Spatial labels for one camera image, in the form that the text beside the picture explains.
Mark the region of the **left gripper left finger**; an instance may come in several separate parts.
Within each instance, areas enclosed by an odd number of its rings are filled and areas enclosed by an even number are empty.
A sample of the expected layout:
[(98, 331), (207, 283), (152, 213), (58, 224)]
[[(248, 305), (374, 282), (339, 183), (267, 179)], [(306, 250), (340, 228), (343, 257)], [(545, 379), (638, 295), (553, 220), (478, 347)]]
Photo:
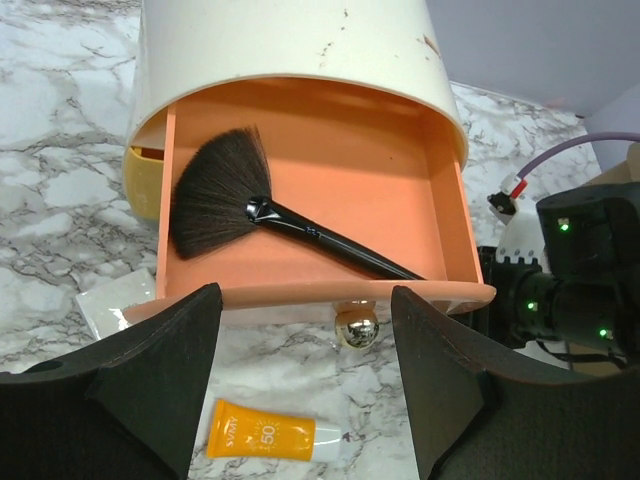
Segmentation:
[(2, 478), (187, 478), (222, 308), (208, 284), (86, 347), (2, 373)]

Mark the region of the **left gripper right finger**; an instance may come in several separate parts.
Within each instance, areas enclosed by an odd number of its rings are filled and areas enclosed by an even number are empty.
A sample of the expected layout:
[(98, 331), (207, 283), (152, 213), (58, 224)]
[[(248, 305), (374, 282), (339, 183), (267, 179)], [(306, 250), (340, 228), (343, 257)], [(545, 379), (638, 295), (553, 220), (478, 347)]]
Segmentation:
[(639, 371), (524, 356), (394, 288), (392, 326), (423, 479), (635, 479)]

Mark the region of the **white small box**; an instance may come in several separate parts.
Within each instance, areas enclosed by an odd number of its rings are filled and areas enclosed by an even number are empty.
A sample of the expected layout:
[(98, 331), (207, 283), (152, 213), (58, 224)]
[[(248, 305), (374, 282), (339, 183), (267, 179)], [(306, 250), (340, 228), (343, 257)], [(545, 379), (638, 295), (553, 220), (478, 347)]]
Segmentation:
[(155, 299), (155, 278), (140, 269), (75, 296), (75, 302), (94, 340), (127, 329), (124, 311)]

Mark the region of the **yellow drawer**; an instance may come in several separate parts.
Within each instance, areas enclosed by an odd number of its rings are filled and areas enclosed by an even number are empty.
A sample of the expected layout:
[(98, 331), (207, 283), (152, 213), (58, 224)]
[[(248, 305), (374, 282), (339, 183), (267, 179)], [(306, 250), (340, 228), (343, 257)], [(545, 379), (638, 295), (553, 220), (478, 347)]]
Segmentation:
[(126, 150), (123, 187), (136, 217), (157, 227), (160, 215), (164, 151), (132, 146)]

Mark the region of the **black fan brush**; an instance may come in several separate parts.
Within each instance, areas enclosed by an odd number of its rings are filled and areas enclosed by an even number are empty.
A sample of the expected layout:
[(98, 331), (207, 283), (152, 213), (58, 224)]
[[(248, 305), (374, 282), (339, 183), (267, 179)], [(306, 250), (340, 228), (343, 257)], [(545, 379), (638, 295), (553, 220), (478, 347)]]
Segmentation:
[(268, 159), (255, 126), (236, 127), (201, 145), (172, 190), (169, 236), (191, 260), (268, 229), (387, 280), (421, 275), (285, 207), (272, 196)]

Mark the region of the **peach top drawer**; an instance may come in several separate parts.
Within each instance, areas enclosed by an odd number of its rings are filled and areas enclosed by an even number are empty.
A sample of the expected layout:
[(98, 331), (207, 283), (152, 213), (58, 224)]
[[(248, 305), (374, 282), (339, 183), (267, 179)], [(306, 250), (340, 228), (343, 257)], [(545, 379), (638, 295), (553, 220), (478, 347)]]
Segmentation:
[(233, 127), (258, 127), (275, 198), (422, 276), (410, 288), (449, 312), (488, 304), (455, 141), (444, 118), (406, 98), (301, 78), (210, 87), (169, 106), (156, 304), (217, 283), (239, 324), (290, 323), (295, 305), (386, 306), (393, 283), (282, 235), (254, 233), (182, 260), (169, 237), (173, 187), (195, 150)]

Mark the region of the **cream round drawer organizer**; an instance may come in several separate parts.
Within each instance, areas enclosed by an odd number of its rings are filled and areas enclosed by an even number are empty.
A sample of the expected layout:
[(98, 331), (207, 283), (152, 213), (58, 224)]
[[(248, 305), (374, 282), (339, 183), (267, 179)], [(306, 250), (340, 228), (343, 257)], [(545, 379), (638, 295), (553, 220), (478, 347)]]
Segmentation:
[(181, 98), (261, 78), (328, 80), (406, 98), (438, 112), (459, 160), (468, 156), (423, 1), (143, 2), (125, 153), (162, 149), (167, 110)]

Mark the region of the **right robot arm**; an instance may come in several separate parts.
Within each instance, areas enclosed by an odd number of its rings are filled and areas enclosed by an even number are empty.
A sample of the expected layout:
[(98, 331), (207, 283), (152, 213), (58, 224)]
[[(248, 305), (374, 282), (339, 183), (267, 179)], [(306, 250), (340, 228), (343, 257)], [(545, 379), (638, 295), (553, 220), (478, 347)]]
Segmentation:
[(512, 349), (581, 345), (575, 363), (639, 362), (639, 184), (586, 185), (515, 210), (496, 247), (478, 250), (495, 299), (472, 327)]

